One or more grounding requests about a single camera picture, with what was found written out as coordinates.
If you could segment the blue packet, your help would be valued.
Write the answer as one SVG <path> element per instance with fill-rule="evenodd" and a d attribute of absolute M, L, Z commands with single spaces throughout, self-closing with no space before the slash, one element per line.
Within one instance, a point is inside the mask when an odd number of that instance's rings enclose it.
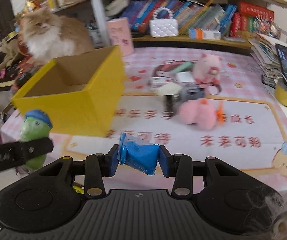
<path fill-rule="evenodd" d="M 119 140 L 117 159 L 146 175 L 154 175 L 158 163 L 160 146 L 122 133 Z"/>

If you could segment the green parrot toy blue hat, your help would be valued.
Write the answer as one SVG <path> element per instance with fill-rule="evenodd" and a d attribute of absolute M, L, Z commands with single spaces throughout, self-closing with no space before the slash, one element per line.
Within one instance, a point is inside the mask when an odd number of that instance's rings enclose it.
<path fill-rule="evenodd" d="M 27 142 L 31 140 L 41 139 L 49 136 L 52 129 L 52 123 L 49 116 L 39 109 L 26 112 L 25 120 L 20 129 L 20 141 Z M 41 155 L 29 160 L 25 167 L 31 171 L 39 170 L 47 155 Z"/>

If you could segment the pink plush with orange bow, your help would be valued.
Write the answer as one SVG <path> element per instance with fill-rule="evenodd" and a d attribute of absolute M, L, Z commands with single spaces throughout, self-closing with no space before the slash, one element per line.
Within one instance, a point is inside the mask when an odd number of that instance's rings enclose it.
<path fill-rule="evenodd" d="M 197 125 L 203 131 L 210 131 L 224 123 L 224 104 L 215 106 L 212 100 L 200 98 L 182 103 L 178 109 L 180 120 L 187 125 Z"/>

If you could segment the grey toy camera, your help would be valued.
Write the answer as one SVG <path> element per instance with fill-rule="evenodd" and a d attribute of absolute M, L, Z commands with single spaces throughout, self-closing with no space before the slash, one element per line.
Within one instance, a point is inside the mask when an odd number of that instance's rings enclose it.
<path fill-rule="evenodd" d="M 194 83 L 186 84 L 179 92 L 180 102 L 198 100 L 205 97 L 205 89 Z"/>

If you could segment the small white red box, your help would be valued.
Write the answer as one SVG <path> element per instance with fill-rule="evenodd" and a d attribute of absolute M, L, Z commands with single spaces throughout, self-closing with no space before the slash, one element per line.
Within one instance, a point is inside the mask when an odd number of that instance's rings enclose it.
<path fill-rule="evenodd" d="M 148 88 L 151 91 L 157 90 L 159 87 L 164 86 L 167 83 L 170 83 L 172 79 L 168 77 L 151 77 L 148 81 Z"/>

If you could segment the white power adapter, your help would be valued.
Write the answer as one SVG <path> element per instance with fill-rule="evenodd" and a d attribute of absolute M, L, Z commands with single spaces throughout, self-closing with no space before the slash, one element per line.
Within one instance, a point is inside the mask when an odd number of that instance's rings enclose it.
<path fill-rule="evenodd" d="M 191 72 L 179 72 L 176 74 L 176 80 L 179 83 L 195 83 Z"/>

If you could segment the pink pig plush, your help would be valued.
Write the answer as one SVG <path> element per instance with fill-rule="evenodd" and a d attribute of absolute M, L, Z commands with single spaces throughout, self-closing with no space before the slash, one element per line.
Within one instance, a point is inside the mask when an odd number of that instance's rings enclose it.
<path fill-rule="evenodd" d="M 194 64 L 192 76 L 199 85 L 219 85 L 221 70 L 222 58 L 220 56 L 203 53 L 199 61 Z"/>

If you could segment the mint green case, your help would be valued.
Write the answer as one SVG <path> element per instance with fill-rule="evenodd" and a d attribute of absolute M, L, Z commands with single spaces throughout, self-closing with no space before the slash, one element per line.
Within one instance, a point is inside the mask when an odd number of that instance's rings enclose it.
<path fill-rule="evenodd" d="M 183 64 L 175 67 L 173 70 L 169 72 L 169 74 L 175 74 L 175 73 L 180 73 L 180 72 L 186 72 L 190 70 L 191 68 L 194 67 L 194 63 L 191 61 L 186 61 Z"/>

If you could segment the pink cartoon table mat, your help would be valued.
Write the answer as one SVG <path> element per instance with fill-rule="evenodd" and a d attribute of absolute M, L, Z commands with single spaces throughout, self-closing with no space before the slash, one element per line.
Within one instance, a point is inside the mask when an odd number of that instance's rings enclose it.
<path fill-rule="evenodd" d="M 181 89 L 175 70 L 207 59 L 219 62 L 220 87 L 207 87 L 203 99 L 175 98 L 168 112 L 166 98 L 150 90 L 154 72 Z M 52 123 L 48 161 L 107 153 L 126 133 L 171 154 L 198 161 L 214 156 L 287 191 L 287 116 L 248 56 L 150 47 L 123 57 L 118 46 L 105 47 L 50 61 L 11 101 L 16 111 L 1 129 L 3 142 L 17 140 L 26 112 L 39 109 Z"/>

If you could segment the yellow cardboard box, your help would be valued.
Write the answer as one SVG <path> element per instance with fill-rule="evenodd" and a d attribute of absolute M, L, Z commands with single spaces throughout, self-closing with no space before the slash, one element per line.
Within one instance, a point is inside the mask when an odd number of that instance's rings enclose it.
<path fill-rule="evenodd" d="M 124 92 L 126 79 L 118 46 L 53 59 L 12 97 L 20 113 L 39 109 L 52 131 L 105 137 Z"/>

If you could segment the yellow tape roll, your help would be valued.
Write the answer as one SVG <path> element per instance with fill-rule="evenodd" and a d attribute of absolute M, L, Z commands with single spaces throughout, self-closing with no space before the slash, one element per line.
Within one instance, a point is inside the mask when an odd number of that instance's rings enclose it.
<path fill-rule="evenodd" d="M 275 98 L 283 106 L 287 107 L 287 86 L 279 82 L 275 88 Z"/>

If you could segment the orange white fluffy cat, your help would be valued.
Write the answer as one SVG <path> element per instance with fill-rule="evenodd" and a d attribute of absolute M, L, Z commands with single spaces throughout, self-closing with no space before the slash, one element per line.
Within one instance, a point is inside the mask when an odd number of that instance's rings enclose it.
<path fill-rule="evenodd" d="M 95 49 L 82 22 L 67 16 L 57 16 L 48 8 L 25 14 L 21 19 L 20 31 L 29 54 L 42 64 L 58 57 L 80 55 Z"/>

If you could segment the pink cylindrical pen holder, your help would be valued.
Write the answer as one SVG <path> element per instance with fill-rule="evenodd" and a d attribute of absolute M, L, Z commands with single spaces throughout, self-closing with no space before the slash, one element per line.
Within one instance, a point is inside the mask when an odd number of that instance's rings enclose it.
<path fill-rule="evenodd" d="M 131 55 L 134 52 L 134 46 L 128 19 L 125 17 L 115 18 L 107 21 L 106 24 L 112 45 L 119 46 L 122 55 Z"/>

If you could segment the white quilted pearl handbag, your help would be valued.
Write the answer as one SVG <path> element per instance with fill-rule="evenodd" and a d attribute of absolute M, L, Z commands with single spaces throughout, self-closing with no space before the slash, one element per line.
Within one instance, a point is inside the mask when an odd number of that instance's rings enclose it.
<path fill-rule="evenodd" d="M 158 18 L 161 12 L 167 12 L 168 18 Z M 154 10 L 152 19 L 149 21 L 150 35 L 154 38 L 176 37 L 179 34 L 178 21 L 173 17 L 170 9 L 159 7 Z"/>

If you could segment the stack of books papers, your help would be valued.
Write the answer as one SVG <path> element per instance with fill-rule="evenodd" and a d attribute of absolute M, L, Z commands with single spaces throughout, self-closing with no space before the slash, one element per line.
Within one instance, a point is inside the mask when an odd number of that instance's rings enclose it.
<path fill-rule="evenodd" d="M 258 63 L 267 77 L 276 79 L 281 77 L 281 67 L 276 53 L 276 44 L 287 47 L 287 44 L 263 34 L 256 34 L 249 39 L 252 49 L 252 57 Z"/>

